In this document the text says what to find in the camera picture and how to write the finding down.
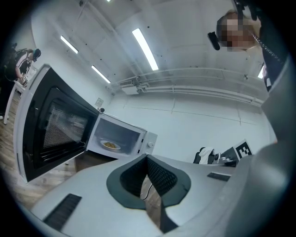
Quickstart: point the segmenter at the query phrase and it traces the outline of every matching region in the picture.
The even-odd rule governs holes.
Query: mesh panel
[[[80,142],[86,124],[86,118],[79,117],[53,106],[50,111],[43,148],[70,142]]]
[[[177,183],[177,176],[151,159],[148,162],[148,177],[160,196],[168,192]]]
[[[164,195],[177,183],[177,176],[149,158],[144,158],[125,170],[120,176],[120,182],[125,190],[139,197],[143,181],[148,174],[160,196]]]

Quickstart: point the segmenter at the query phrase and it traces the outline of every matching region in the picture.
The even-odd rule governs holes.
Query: open microwave door
[[[13,146],[29,182],[82,154],[99,112],[47,64],[29,81],[18,105]]]

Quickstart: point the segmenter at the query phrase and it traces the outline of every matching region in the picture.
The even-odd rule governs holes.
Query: white wall
[[[247,139],[253,153],[270,143],[261,109],[211,97],[115,96],[107,113],[158,134],[153,154],[193,162],[201,147],[224,152]]]
[[[10,41],[11,43],[18,43],[16,50],[36,48],[30,17],[25,18],[18,26]]]
[[[95,107],[98,97],[104,100],[106,108],[111,100],[111,93],[105,86],[95,81],[82,66],[71,59],[60,44],[50,41],[44,48],[40,48],[41,56],[32,65],[37,69],[44,63],[49,64],[54,71],[83,99]]]

